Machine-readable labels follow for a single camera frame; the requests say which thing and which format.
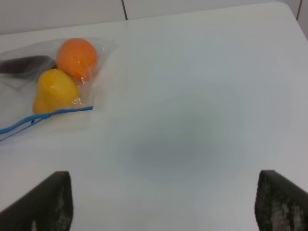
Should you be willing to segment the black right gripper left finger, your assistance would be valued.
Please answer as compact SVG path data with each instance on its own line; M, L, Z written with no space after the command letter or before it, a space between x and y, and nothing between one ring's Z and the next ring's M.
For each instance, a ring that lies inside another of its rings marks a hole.
M68 231L73 195L68 171L56 171L0 213L2 231Z

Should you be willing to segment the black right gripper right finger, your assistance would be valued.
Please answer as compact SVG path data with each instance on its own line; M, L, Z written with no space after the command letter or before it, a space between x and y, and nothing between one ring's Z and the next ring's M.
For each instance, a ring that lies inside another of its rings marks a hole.
M255 218L260 231L306 231L308 193L274 170L262 170Z

